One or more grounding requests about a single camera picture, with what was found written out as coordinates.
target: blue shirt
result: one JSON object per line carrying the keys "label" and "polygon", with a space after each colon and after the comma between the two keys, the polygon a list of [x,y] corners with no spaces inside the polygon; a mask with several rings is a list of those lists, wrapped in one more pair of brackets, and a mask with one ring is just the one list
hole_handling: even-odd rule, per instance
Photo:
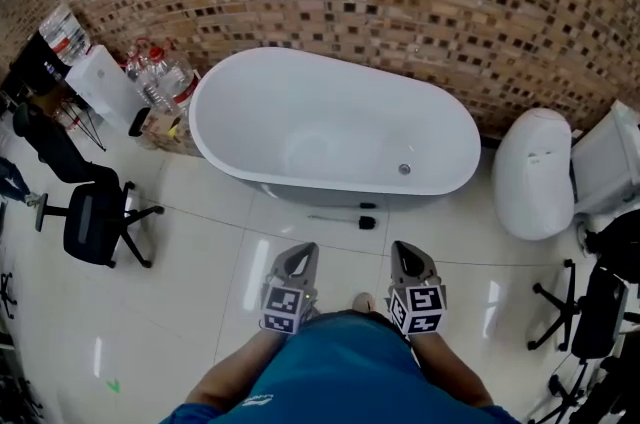
{"label": "blue shirt", "polygon": [[410,349],[369,319],[337,316],[291,337],[229,413],[184,404],[162,424],[422,422],[517,424],[502,408],[472,408],[428,383]]}

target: toilet brush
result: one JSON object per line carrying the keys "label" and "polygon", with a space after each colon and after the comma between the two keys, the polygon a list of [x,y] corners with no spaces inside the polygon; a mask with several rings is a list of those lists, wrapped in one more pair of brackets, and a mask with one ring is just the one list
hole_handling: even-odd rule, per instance
{"label": "toilet brush", "polygon": [[373,230],[376,228],[376,220],[371,216],[360,216],[357,220],[340,219],[340,218],[327,218],[326,216],[316,216],[311,214],[307,216],[311,220],[326,220],[326,221],[342,221],[344,223],[356,223],[360,230]]}

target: white smart toilet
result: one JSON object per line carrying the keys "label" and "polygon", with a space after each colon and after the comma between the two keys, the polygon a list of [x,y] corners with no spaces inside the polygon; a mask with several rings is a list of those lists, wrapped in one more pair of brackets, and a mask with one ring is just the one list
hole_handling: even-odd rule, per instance
{"label": "white smart toilet", "polygon": [[571,127],[562,115],[531,109],[514,122],[493,164],[496,213],[509,233],[545,239],[571,224],[570,160]]}

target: white bathtub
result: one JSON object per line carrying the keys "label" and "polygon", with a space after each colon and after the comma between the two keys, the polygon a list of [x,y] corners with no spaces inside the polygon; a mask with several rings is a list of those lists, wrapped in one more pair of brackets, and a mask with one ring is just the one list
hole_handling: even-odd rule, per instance
{"label": "white bathtub", "polygon": [[189,125],[209,162],[267,192],[442,195],[480,158],[471,115],[444,90],[292,49],[251,49],[213,67]]}

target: person's foot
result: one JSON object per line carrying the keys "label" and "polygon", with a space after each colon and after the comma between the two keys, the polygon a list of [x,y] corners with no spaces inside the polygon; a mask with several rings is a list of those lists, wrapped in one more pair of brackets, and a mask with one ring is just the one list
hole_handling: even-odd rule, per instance
{"label": "person's foot", "polygon": [[363,314],[368,314],[369,312],[373,312],[375,310],[376,301],[368,292],[361,292],[358,294],[353,300],[353,304],[351,308],[356,312],[361,312]]}
{"label": "person's foot", "polygon": [[38,200],[40,200],[40,195],[38,195],[36,193],[29,193],[25,197],[24,203],[27,204],[27,207],[33,207],[34,205],[36,205],[38,203]]}

